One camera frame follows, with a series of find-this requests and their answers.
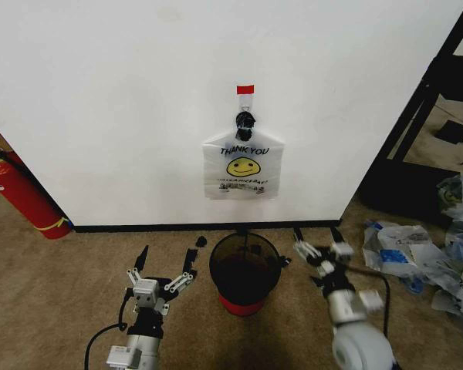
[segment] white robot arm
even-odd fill
[[[384,305],[377,291],[355,292],[346,278],[346,265],[352,247],[336,229],[331,229],[334,242],[330,248],[315,248],[295,230],[295,250],[317,269],[311,277],[328,301],[333,324],[333,356],[342,370],[399,369],[387,338],[367,322],[367,314]]]
[[[127,327],[127,324],[122,322],[122,316],[125,304],[130,298],[136,300],[134,312],[137,313],[137,319],[127,330],[127,344],[113,345],[106,363],[111,369],[116,370],[158,370],[158,348],[163,338],[163,317],[168,313],[168,302],[175,299],[194,281],[197,271],[192,270],[192,263],[197,257],[197,249],[188,249],[182,274],[174,280],[165,277],[142,278],[139,272],[144,267],[146,256],[147,247],[137,258],[134,268],[127,271],[133,287],[126,289],[118,323],[103,329],[91,339],[84,358],[85,370],[89,370],[90,347],[97,336],[111,328],[124,331]]]

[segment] beige carpet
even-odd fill
[[[429,124],[441,126],[434,120]],[[442,143],[424,131],[420,154],[410,160],[434,162]],[[356,249],[353,264],[363,264],[363,221],[367,218],[400,224],[416,220],[369,210],[355,197],[348,206],[341,231]],[[444,231],[424,224],[437,245]],[[161,342],[161,369],[335,369],[332,332],[326,302],[309,281],[311,269],[292,249],[292,230],[257,230],[293,259],[265,307],[249,318],[228,314],[208,270],[212,248],[230,231],[129,234],[76,234],[46,240],[0,196],[0,370],[81,369],[90,337],[117,320],[125,270],[142,248],[150,245],[146,274],[176,277],[184,254],[205,235],[196,281],[171,302]],[[327,245],[327,229],[304,229],[314,245]],[[350,276],[359,289],[384,286],[368,277]],[[409,294],[391,277],[390,341],[403,369],[463,370],[463,331],[445,314],[431,309],[434,289],[421,296]],[[132,304],[126,321],[132,322]],[[382,314],[371,321],[379,328]],[[126,335],[110,331],[93,346],[91,369],[106,368],[111,345],[125,345]]]

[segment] yellow smiley face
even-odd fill
[[[261,167],[254,160],[241,156],[228,164],[226,172],[235,177],[246,177],[261,172]]]

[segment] red fire extinguisher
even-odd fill
[[[49,239],[67,235],[70,222],[35,183],[14,152],[0,152],[0,193]]]

